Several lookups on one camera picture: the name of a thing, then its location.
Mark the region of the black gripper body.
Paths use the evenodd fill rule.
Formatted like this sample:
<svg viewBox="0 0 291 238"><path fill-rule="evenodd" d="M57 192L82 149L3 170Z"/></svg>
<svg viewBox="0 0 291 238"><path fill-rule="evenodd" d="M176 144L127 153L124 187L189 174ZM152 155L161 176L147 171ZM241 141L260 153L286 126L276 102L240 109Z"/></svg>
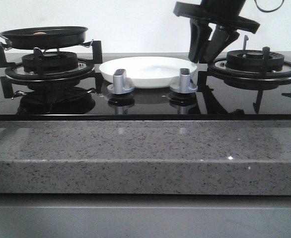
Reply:
<svg viewBox="0 0 291 238"><path fill-rule="evenodd" d="M173 13L176 16L255 34L260 24L239 16L244 4L244 0L203 0L200 4L176 2Z"/></svg>

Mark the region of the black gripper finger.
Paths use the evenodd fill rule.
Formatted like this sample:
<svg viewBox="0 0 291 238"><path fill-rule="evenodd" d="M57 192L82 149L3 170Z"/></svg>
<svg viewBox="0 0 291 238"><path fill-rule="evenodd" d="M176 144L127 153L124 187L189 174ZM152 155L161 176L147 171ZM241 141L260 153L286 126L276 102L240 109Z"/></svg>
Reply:
<svg viewBox="0 0 291 238"><path fill-rule="evenodd" d="M190 29L191 41L188 58L191 62L198 63L203 58L212 28L208 22L191 18Z"/></svg>
<svg viewBox="0 0 291 238"><path fill-rule="evenodd" d="M216 25L211 40L208 40L200 51L199 63L211 63L232 42L237 40L239 33L236 29Z"/></svg>

